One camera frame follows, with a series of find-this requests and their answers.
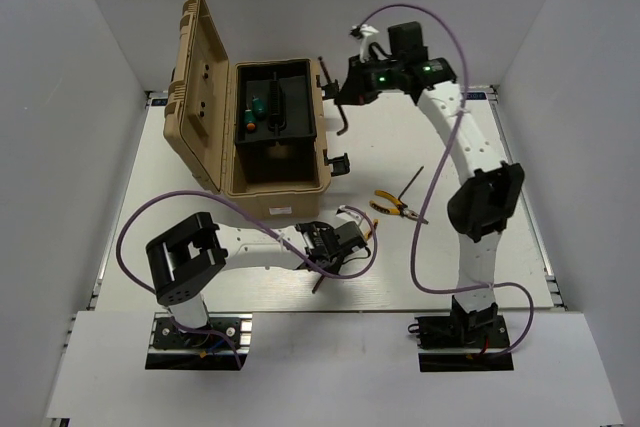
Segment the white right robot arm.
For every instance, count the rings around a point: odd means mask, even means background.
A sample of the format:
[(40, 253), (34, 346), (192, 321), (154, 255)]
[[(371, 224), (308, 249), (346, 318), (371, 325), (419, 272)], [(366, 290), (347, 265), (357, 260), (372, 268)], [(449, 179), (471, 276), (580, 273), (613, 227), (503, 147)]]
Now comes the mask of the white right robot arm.
[(447, 203), (459, 238), (458, 282), (448, 318), (428, 322), (425, 330), (456, 347), (483, 342), (498, 325), (493, 292), (497, 248), (514, 214), (524, 170), (490, 145), (463, 104), (466, 95), (450, 64), (429, 56), (419, 23), (390, 27), (389, 52), (380, 48), (372, 26), (356, 25), (350, 35), (359, 52), (349, 60), (337, 103), (367, 105), (384, 91), (403, 92), (433, 125), (458, 175), (460, 187)]

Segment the long dark hex key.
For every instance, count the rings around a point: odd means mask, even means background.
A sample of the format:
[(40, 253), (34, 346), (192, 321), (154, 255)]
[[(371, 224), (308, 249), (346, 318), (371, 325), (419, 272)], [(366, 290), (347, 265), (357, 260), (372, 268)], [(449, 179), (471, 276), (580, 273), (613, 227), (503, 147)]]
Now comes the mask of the long dark hex key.
[(339, 278), (340, 277), (340, 270), (341, 270), (340, 266), (333, 266), (331, 268), (327, 268), (325, 270), (324, 274), (320, 274), (319, 275), (316, 283), (314, 284), (314, 286), (311, 289), (311, 293), (315, 294), (319, 290), (319, 288), (320, 288), (320, 286), (321, 286), (321, 284), (323, 283), (324, 280)]

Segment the straight dark hex key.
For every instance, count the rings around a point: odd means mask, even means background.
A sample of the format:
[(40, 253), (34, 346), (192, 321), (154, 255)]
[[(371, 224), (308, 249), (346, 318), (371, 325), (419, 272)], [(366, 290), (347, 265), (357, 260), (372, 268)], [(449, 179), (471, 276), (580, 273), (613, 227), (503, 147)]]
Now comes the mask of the straight dark hex key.
[(413, 183), (416, 181), (416, 179), (420, 176), (420, 174), (423, 172), (424, 170), (424, 165), (420, 166), (417, 171), (413, 174), (413, 176), (411, 177), (411, 179), (407, 182), (407, 184), (403, 187), (403, 189), (401, 190), (401, 192), (398, 195), (398, 200), (402, 200), (404, 195), (407, 193), (407, 191), (410, 189), (410, 187), (413, 185)]

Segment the yellow needle-nose pliers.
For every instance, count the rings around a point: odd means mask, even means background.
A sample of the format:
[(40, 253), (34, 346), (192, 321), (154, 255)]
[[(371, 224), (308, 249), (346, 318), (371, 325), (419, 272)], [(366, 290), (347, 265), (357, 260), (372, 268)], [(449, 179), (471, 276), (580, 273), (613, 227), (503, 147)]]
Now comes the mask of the yellow needle-nose pliers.
[(369, 229), (366, 231), (366, 233), (364, 234), (364, 238), (365, 238), (365, 240), (366, 240), (366, 241), (369, 241), (369, 240), (372, 238), (373, 233), (376, 231), (376, 229), (377, 229), (377, 227), (378, 227), (378, 223), (379, 223), (379, 220), (378, 220), (378, 219), (374, 219), (374, 220), (373, 220), (373, 222), (372, 222), (372, 227), (371, 227), (371, 228), (369, 228)]

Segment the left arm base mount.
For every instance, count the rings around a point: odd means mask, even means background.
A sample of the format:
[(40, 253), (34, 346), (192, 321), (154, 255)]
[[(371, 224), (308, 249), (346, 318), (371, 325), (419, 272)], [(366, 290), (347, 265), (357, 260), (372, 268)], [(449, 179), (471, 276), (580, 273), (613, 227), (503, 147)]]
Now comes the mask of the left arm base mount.
[(168, 314), (156, 314), (152, 322), (145, 369), (240, 371), (249, 354), (252, 315), (210, 314), (205, 329), (225, 334), (233, 342), (238, 356), (219, 336), (181, 331)]

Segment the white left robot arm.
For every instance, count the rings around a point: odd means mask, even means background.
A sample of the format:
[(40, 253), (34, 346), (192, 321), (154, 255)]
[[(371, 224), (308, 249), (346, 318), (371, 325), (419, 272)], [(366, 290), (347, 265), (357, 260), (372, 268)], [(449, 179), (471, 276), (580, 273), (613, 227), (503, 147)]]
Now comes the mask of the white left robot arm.
[(211, 334), (203, 289), (220, 272), (244, 268), (299, 270), (313, 262), (336, 274), (348, 257), (367, 249), (358, 224), (313, 221), (274, 231), (232, 228), (199, 212), (146, 245), (156, 300), (177, 321), (177, 334), (199, 346)]

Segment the tan plastic toolbox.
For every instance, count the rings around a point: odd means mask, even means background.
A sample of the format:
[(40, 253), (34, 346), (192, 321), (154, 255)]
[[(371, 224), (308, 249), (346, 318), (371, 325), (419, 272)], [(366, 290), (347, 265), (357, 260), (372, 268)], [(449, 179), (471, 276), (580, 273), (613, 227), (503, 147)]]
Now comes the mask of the tan plastic toolbox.
[(206, 0), (185, 0), (163, 136), (206, 191), (264, 220), (312, 218), (331, 183), (320, 66), (230, 62)]

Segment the green stubby screwdriver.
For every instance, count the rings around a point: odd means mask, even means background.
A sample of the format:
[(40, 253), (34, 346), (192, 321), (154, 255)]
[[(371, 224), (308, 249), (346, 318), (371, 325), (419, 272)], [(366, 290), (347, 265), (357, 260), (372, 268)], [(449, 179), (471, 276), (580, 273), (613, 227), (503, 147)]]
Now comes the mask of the green stubby screwdriver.
[(268, 109), (265, 102), (258, 96), (253, 95), (251, 99), (251, 108), (253, 115), (258, 120), (263, 120), (267, 117)]

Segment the green screwdriver orange cap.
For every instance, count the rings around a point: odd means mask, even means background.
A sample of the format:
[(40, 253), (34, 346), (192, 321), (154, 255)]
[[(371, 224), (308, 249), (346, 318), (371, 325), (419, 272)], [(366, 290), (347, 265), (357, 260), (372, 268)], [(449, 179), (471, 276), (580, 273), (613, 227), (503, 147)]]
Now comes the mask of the green screwdriver orange cap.
[(247, 107), (245, 109), (243, 114), (243, 122), (247, 132), (254, 132), (256, 130), (256, 117), (251, 107)]

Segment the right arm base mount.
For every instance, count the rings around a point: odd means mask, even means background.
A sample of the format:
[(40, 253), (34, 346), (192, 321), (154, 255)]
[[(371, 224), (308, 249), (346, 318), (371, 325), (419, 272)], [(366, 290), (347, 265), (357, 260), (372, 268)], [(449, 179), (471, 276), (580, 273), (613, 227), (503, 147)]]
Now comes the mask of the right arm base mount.
[(421, 373), (507, 372), (514, 370), (504, 317), (492, 326), (464, 333), (448, 315), (417, 316), (407, 327), (418, 345)]

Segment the bent brown hex key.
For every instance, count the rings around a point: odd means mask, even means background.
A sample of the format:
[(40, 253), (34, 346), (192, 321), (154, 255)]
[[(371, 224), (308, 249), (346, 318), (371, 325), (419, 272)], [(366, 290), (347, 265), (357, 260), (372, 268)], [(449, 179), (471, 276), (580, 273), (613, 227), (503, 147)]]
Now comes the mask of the bent brown hex key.
[[(324, 61), (324, 58), (322, 56), (318, 57), (318, 62), (319, 62), (319, 66), (320, 69), (322, 71), (322, 74), (324, 76), (324, 83), (328, 81), (333, 81), (334, 79), (331, 77), (331, 75), (329, 74), (328, 68), (326, 66), (326, 63)], [(349, 121), (347, 119), (347, 116), (344, 112), (343, 106), (338, 104), (338, 103), (334, 103), (334, 105), (336, 106), (336, 109), (338, 111), (339, 117), (342, 121), (342, 126), (336, 131), (336, 135), (337, 136), (342, 136), (344, 134), (346, 134), (348, 132), (349, 129)]]

